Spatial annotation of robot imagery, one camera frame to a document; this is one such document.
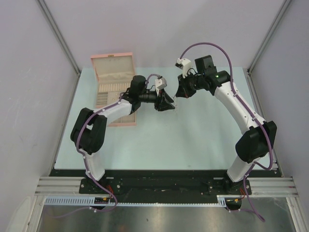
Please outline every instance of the reflective floor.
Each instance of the reflective floor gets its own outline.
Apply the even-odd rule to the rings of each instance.
[[[117,207],[108,213],[88,209],[55,219],[77,206],[45,206],[38,232],[294,232],[285,198],[253,199],[262,223],[247,212],[216,207]],[[248,201],[243,208],[250,208]]]

